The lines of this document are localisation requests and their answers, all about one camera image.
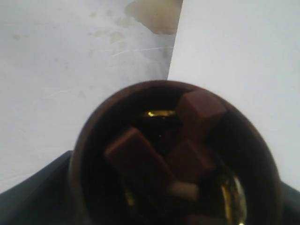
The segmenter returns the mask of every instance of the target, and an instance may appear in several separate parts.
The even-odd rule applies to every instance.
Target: white surface
[[[0,1],[0,192],[71,150],[109,95],[166,79],[174,35],[118,26],[130,2]]]
[[[300,191],[300,1],[184,0],[168,79],[240,109]]]

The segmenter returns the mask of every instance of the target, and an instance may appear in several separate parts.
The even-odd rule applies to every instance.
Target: white table
[[[300,191],[299,1],[184,0],[168,79],[240,109]]]
[[[127,17],[132,1],[0,1],[0,193],[72,150],[109,95],[167,78],[175,35]],[[148,13],[166,24],[154,3]]]

